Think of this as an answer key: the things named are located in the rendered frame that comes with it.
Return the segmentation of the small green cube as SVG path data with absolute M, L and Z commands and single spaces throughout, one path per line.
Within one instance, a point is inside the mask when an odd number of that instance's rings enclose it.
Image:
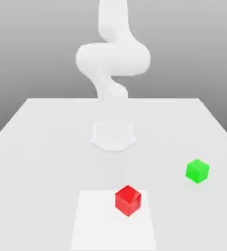
M 186 177 L 195 183 L 200 183 L 207 179 L 210 166 L 199 159 L 189 162 L 186 166 Z

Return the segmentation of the small red cube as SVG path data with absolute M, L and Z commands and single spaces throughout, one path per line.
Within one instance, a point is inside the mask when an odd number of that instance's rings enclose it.
M 129 217 L 141 207 L 141 198 L 140 192 L 127 185 L 115 193 L 115 207 Z

